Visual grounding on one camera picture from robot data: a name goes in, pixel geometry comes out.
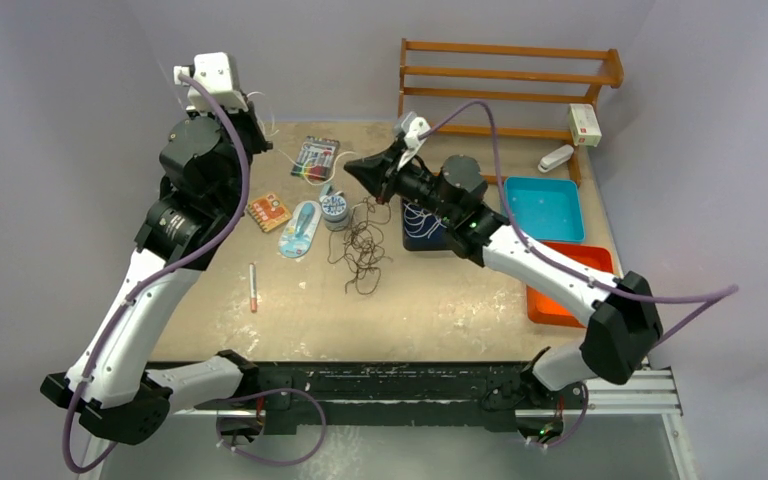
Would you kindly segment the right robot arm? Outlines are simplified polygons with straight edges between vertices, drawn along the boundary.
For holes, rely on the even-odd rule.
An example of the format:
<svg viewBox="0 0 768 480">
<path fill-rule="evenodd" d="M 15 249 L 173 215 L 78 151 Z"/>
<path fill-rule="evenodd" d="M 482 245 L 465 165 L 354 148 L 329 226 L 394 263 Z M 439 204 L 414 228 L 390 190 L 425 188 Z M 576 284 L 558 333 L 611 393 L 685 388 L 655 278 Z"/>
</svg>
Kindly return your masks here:
<svg viewBox="0 0 768 480">
<path fill-rule="evenodd" d="M 447 158 L 433 173 L 423 162 L 398 162 L 402 141 L 343 168 L 380 202 L 399 196 L 438 217 L 449 250 L 478 266 L 505 274 L 562 305 L 585 328 L 579 343 L 550 348 L 524 370 L 521 392 L 536 407 L 575 383 L 599 378 L 629 381 L 661 338 L 656 307 L 640 301 L 651 289 L 630 272 L 624 277 L 594 270 L 528 237 L 484 200 L 487 180 L 468 156 Z"/>
</svg>

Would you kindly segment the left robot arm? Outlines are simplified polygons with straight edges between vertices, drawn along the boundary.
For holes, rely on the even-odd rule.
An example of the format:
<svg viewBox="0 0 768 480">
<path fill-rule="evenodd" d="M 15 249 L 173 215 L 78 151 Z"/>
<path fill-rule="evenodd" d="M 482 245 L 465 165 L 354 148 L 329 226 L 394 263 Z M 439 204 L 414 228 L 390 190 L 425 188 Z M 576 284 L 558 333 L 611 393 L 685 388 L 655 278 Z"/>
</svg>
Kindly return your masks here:
<svg viewBox="0 0 768 480">
<path fill-rule="evenodd" d="M 223 399 L 244 409 L 257 399 L 256 366 L 229 350 L 160 370 L 148 359 L 172 314 L 240 220 L 247 198 L 243 167 L 268 151 L 252 110 L 189 111 L 161 150 L 157 201 L 135 237 L 129 268 L 90 345 L 65 372 L 48 375 L 42 394 L 71 409 L 92 435 L 136 445 L 171 413 Z"/>
</svg>

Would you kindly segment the cleaning gel jar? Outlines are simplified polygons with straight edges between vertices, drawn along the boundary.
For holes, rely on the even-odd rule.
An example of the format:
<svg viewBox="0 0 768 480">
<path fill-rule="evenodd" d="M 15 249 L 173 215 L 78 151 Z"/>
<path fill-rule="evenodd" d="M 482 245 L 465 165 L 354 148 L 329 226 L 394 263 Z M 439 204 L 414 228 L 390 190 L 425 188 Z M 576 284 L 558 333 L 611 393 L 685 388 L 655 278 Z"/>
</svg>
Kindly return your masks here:
<svg viewBox="0 0 768 480">
<path fill-rule="evenodd" d="M 350 208 L 342 194 L 329 194 L 320 198 L 322 220 L 329 231 L 344 230 L 350 223 Z"/>
</svg>

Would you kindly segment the marker pen pack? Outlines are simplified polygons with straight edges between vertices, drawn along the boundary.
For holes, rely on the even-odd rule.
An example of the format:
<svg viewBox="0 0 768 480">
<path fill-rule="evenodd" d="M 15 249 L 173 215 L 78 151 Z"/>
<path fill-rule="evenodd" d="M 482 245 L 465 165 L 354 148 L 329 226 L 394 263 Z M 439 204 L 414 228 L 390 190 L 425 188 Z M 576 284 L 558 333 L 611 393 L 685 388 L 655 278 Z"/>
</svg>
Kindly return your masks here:
<svg viewBox="0 0 768 480">
<path fill-rule="evenodd" d="M 313 182 L 327 181 L 333 173 L 340 146 L 338 140 L 307 136 L 292 162 L 290 174 Z"/>
</svg>

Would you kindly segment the dark blue tray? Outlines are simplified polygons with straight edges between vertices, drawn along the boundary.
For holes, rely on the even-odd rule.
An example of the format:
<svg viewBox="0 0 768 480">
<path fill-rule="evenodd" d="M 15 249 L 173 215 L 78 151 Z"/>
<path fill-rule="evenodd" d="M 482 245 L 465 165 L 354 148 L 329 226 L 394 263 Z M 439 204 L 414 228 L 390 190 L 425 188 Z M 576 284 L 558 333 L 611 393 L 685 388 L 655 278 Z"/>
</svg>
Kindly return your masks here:
<svg viewBox="0 0 768 480">
<path fill-rule="evenodd" d="M 446 251 L 446 227 L 433 213 L 401 200 L 402 245 L 410 252 Z"/>
</svg>

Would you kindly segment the red pen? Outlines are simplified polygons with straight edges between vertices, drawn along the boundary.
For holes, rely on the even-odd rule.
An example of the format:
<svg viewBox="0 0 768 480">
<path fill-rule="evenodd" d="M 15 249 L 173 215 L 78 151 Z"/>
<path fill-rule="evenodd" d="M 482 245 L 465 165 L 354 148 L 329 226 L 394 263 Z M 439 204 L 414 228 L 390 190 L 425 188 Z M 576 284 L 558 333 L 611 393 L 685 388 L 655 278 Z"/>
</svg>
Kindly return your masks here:
<svg viewBox="0 0 768 480">
<path fill-rule="evenodd" d="M 258 292 L 257 292 L 257 277 L 256 277 L 256 264 L 250 263 L 248 267 L 248 280 L 249 280 L 249 305 L 250 311 L 256 313 L 258 311 Z"/>
</svg>

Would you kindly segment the light blue tray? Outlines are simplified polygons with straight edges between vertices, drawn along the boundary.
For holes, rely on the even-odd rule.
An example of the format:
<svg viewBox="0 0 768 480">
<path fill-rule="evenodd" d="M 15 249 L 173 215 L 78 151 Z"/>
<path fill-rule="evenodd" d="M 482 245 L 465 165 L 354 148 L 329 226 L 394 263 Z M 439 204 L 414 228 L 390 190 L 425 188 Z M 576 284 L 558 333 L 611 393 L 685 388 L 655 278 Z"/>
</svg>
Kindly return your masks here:
<svg viewBox="0 0 768 480">
<path fill-rule="evenodd" d="M 580 197 L 572 180 L 509 177 L 504 191 L 515 220 L 530 236 L 540 241 L 584 242 Z"/>
</svg>

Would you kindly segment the white staples box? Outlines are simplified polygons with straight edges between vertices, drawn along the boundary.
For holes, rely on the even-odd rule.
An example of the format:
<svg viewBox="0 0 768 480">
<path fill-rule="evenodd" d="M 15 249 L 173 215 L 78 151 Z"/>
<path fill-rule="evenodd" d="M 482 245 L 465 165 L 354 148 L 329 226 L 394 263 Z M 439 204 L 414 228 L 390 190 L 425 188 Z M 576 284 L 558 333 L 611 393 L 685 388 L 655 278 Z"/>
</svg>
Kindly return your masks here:
<svg viewBox="0 0 768 480">
<path fill-rule="evenodd" d="M 568 126 L 572 142 L 577 146 L 597 147 L 602 131 L 595 108 L 589 103 L 571 103 L 568 106 Z"/>
</svg>

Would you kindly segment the wooden rack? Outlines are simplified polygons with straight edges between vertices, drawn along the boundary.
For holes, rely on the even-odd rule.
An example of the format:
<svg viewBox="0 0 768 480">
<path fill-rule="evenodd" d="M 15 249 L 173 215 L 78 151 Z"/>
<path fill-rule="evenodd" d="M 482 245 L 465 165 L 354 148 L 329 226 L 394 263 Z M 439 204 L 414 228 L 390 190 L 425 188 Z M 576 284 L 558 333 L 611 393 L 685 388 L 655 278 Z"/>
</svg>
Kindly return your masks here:
<svg viewBox="0 0 768 480">
<path fill-rule="evenodd" d="M 615 48 L 570 49 L 403 38 L 398 112 L 411 97 L 534 105 L 588 104 L 625 80 Z"/>
</svg>

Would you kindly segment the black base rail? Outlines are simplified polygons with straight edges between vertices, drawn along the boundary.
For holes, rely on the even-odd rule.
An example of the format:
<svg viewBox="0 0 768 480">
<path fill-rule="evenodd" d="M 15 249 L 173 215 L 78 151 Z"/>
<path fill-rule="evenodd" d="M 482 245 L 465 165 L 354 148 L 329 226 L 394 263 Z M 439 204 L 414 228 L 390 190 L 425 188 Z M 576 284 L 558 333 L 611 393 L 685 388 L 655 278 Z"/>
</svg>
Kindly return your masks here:
<svg viewBox="0 0 768 480">
<path fill-rule="evenodd" d="M 197 407 L 260 412 L 269 435 L 326 424 L 556 436 L 586 406 L 584 387 L 552 392 L 529 373 L 528 361 L 264 361 L 231 398 Z"/>
</svg>

